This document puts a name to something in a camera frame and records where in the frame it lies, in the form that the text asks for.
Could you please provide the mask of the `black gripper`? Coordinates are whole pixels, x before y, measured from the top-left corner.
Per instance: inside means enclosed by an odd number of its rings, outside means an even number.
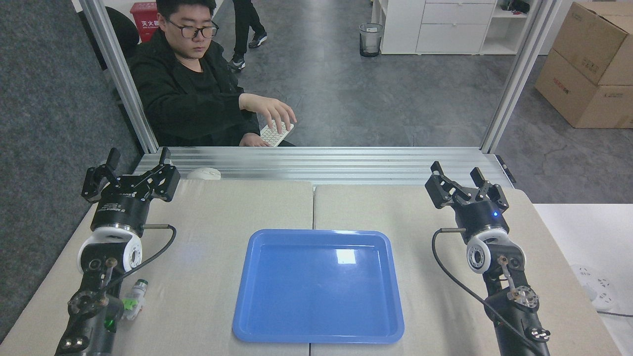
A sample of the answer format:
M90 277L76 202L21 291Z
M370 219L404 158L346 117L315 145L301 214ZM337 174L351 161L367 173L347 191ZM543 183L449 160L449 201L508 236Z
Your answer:
M456 197L470 201L472 190L447 178L439 161L435 161L430 166L430 170L432 175L425 183L425 188L434 207L443 208L446 205L452 205ZM486 180L479 167L475 167L470 172L470 176L478 187L475 201L479 202L456 204L457 227L466 229L466 232L461 233L463 242L468 243L475 234L487 228L502 228L505 232L509 232L509 226L502 216L509 205L500 185L491 184Z
M111 148L104 164L87 170L82 197L89 203L97 203L92 220L93 231L115 225L131 231L142 231L150 201L154 198L172 201L180 181L178 169L167 162L171 151L162 148L159 163L140 176L131 176L131 192L123 192L115 176L120 156L117 148ZM104 179L109 182L108 191L104 190Z

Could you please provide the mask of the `person's right hand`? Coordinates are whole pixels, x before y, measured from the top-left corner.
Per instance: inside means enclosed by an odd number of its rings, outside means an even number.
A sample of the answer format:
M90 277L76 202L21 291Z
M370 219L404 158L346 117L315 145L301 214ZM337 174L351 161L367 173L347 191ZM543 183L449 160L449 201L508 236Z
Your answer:
M291 106L271 97L242 93L239 96L239 108L263 115L271 129L272 122L275 122L279 133L282 133L282 126L285 126L287 131L291 131L292 124L297 122Z

